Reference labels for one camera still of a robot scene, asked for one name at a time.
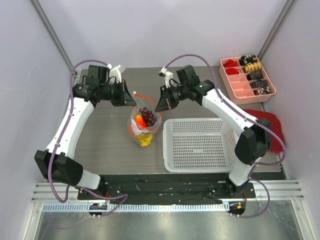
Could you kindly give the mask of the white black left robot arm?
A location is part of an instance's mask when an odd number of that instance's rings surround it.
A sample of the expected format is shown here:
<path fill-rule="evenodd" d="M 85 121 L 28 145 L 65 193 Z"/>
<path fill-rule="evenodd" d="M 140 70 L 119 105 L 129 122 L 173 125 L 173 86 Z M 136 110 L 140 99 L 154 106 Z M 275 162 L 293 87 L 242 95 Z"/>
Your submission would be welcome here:
<path fill-rule="evenodd" d="M 101 177 L 85 170 L 74 156 L 83 127 L 100 101 L 109 101 L 115 107 L 136 105 L 122 79 L 124 71 L 122 65 L 90 65 L 85 81 L 72 87 L 67 112 L 55 136 L 45 150 L 38 150 L 34 156 L 45 179 L 87 188 L 97 200 L 106 195 Z"/>

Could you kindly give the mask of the red toy pepper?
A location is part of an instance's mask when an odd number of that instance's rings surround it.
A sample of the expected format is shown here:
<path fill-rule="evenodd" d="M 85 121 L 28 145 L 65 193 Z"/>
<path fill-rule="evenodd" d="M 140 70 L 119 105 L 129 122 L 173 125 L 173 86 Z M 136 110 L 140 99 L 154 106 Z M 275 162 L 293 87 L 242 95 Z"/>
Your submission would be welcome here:
<path fill-rule="evenodd" d="M 140 115 L 140 114 L 135 116 L 135 123 L 140 128 L 147 128 L 148 127 L 148 125 L 147 125 L 146 121 L 144 120 L 143 116 Z"/>

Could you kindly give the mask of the orange toy pumpkin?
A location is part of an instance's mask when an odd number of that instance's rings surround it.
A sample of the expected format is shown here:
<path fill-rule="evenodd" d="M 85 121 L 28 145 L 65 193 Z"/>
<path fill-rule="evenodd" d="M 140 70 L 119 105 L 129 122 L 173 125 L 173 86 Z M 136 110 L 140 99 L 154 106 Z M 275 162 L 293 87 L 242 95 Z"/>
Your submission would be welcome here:
<path fill-rule="evenodd" d="M 128 134 L 129 134 L 131 137 L 134 136 L 134 133 L 133 133 L 133 130 L 132 130 L 131 125 L 129 125 L 129 126 L 127 127 L 127 132 L 128 132 Z"/>

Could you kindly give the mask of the yellow toy banana bunch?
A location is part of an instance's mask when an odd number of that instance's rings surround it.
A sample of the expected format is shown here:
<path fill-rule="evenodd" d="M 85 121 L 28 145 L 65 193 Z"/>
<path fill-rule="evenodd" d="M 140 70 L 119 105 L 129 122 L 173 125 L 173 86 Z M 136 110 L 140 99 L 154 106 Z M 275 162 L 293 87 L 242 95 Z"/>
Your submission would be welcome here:
<path fill-rule="evenodd" d="M 153 135 L 151 133 L 143 133 L 141 135 L 135 136 L 133 139 L 141 146 L 147 147 L 152 141 Z"/>

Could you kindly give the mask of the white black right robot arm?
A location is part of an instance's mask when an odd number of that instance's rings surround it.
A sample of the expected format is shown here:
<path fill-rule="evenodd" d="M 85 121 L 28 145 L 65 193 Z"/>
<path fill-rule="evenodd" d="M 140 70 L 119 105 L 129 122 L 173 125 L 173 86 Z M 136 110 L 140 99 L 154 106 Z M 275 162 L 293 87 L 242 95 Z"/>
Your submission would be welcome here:
<path fill-rule="evenodd" d="M 165 81 L 160 87 L 160 98 L 156 112 L 176 108 L 179 102 L 191 100 L 210 110 L 228 124 L 238 137 L 234 148 L 238 159 L 226 179 L 226 193 L 233 198 L 243 193 L 254 170 L 254 165 L 268 152 L 272 145 L 268 132 L 270 122 L 263 118 L 258 120 L 246 113 L 218 90 L 211 80 L 200 80 L 194 68 L 186 65 L 177 70 L 178 80 L 173 73 L 162 68 L 159 76 Z"/>

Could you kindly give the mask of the clear zip bag orange zipper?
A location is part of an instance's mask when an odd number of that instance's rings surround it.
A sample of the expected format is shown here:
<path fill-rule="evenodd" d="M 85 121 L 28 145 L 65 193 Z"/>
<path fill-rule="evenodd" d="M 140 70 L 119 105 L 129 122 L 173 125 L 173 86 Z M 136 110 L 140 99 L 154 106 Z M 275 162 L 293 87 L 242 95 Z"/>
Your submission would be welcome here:
<path fill-rule="evenodd" d="M 161 112 L 156 112 L 157 104 L 152 98 L 134 91 L 133 99 L 136 106 L 132 107 L 127 132 L 138 145 L 147 147 L 159 131 L 163 116 Z"/>

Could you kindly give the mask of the dark red toy grapes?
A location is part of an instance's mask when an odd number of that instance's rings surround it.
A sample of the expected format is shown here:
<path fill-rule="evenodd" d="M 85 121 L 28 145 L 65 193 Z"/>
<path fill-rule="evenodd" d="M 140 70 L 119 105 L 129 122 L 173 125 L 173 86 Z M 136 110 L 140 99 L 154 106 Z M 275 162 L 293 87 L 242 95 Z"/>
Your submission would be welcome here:
<path fill-rule="evenodd" d="M 139 114 L 142 117 L 147 127 L 151 127 L 155 125 L 157 121 L 157 117 L 147 107 L 139 108 Z"/>

